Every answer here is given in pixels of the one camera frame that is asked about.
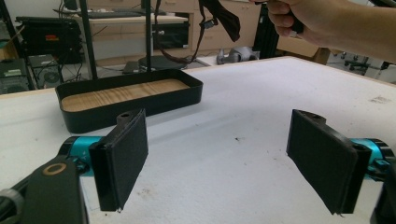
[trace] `human arm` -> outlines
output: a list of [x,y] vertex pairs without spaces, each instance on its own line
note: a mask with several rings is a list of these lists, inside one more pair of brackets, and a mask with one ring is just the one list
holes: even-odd
[[280,35],[290,35],[293,17],[287,13],[292,10],[304,24],[299,37],[306,41],[396,63],[396,8],[347,0],[281,0],[269,1],[267,6]]

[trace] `wooden tray bottom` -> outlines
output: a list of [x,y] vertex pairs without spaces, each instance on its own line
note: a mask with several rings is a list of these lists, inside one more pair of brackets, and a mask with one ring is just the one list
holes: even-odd
[[64,97],[62,106],[64,111],[78,112],[87,109],[112,105],[151,95],[179,91],[189,88],[183,82],[169,78],[153,82],[117,87],[102,91],[91,91]]

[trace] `black tray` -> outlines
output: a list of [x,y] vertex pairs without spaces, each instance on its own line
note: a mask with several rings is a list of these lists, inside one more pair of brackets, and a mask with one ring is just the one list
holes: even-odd
[[[102,105],[77,112],[64,110],[62,104],[63,98],[72,95],[169,78],[183,82],[188,88],[132,99],[112,105]],[[145,108],[147,116],[150,116],[183,106],[198,104],[201,101],[203,86],[204,83],[202,81],[187,75],[182,70],[168,69],[130,76],[106,77],[96,80],[64,83],[56,87],[55,90],[58,95],[59,106],[62,110],[67,130],[71,133],[87,133],[115,125],[117,123],[117,115],[125,111]]]

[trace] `computer monitor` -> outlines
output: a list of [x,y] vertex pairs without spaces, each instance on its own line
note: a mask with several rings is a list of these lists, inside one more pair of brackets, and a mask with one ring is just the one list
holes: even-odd
[[64,0],[64,7],[66,7],[69,10],[77,10],[78,9],[78,1],[79,0]]

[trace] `cardboard box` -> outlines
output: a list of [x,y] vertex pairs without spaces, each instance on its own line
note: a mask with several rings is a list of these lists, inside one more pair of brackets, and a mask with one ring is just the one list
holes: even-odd
[[280,36],[276,47],[284,56],[293,56],[314,63],[326,64],[330,50],[310,44],[298,37]]
[[0,41],[0,60],[4,59],[17,59],[18,53],[12,41]]

